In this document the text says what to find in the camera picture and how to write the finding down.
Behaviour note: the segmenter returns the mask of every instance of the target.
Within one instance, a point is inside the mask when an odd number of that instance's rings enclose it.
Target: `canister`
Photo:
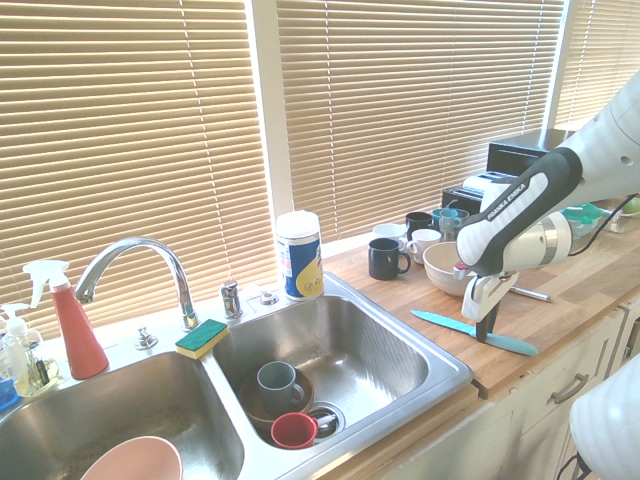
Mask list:
[[[324,292],[320,255],[320,221],[313,212],[297,210],[276,219],[280,270],[285,294],[311,300]]]

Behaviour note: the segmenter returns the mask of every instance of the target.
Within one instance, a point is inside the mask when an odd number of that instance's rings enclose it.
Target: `white cabinet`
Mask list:
[[[536,364],[504,398],[437,438],[427,435],[366,479],[555,480],[575,453],[571,405],[617,368],[625,320],[626,311],[615,310]]]
[[[618,367],[625,360],[635,357],[640,353],[640,300],[628,302],[622,305],[622,308],[628,310],[626,333],[622,337],[626,344],[623,344],[623,352],[616,359]]]
[[[626,312],[616,310],[588,330],[574,345],[532,369],[517,386],[526,405],[514,480],[555,479],[575,453],[569,430],[571,405],[602,382],[624,330]],[[571,478],[573,467],[563,477]]]
[[[516,474],[513,478],[517,477],[520,480],[556,478],[559,463],[564,458],[570,409],[570,403],[556,408],[525,432],[520,439]]]
[[[368,478],[384,480],[499,480],[513,442],[513,411],[488,405],[465,425],[398,459],[385,473]]]

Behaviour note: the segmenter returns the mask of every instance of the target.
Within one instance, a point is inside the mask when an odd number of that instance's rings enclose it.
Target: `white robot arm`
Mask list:
[[[568,249],[557,250],[566,239],[554,241],[550,234],[542,242],[545,248],[536,248],[539,235],[519,237],[551,212],[640,191],[640,72],[584,128],[503,187],[460,231],[462,262],[489,276],[563,260]],[[551,223],[553,219],[543,225],[545,231]],[[514,241],[522,246],[510,248]],[[531,255],[529,248],[537,254]]]
[[[569,254],[571,232],[557,210],[640,191],[640,72],[584,128],[494,189],[457,240],[460,259],[478,274],[462,313],[478,325],[518,271]],[[571,432],[581,461],[602,480],[640,480],[640,355],[575,402]]]

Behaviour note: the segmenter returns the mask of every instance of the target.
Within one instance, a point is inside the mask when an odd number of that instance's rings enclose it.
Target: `cabinet drawer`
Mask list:
[[[604,379],[624,314],[616,310],[594,325],[580,341],[530,370],[518,386],[527,415],[523,431],[547,415],[554,407],[586,391]]]

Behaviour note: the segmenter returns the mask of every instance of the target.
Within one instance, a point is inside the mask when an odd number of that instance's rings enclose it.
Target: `sponge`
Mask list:
[[[227,335],[229,327],[226,324],[209,319],[178,340],[176,352],[197,360]]]

